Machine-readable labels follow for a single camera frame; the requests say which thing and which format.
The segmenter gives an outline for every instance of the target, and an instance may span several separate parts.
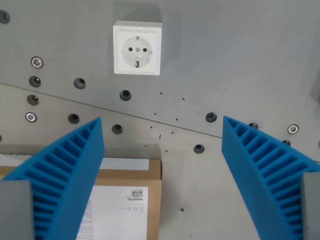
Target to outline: gray metal surface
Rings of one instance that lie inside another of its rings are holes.
[[[38,105],[27,102],[30,94],[38,96]],[[162,159],[160,240],[259,239],[220,138],[3,84],[0,109],[3,154],[32,155],[101,116],[106,157]],[[28,122],[26,112],[37,121]],[[71,113],[78,124],[68,121]],[[112,132],[115,124],[121,134]],[[203,153],[194,152],[197,144],[205,146]]]
[[[0,181],[0,239],[35,239],[29,181]]]
[[[303,239],[320,240],[320,172],[306,172],[302,175],[301,204]]]
[[[220,137],[228,115],[319,151],[318,0],[3,0],[1,8],[11,16],[0,24],[2,83]],[[116,20],[163,23],[160,76],[114,74]]]

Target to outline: screw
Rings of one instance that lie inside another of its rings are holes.
[[[31,64],[33,67],[35,67],[36,69],[40,69],[43,67],[44,65],[44,62],[42,61],[42,59],[38,56],[34,56],[32,59],[31,59]]]
[[[25,115],[25,119],[30,123],[34,123],[35,121],[37,121],[37,116],[33,112],[28,112]]]
[[[299,131],[299,127],[297,124],[292,124],[288,127],[288,133],[295,134]]]

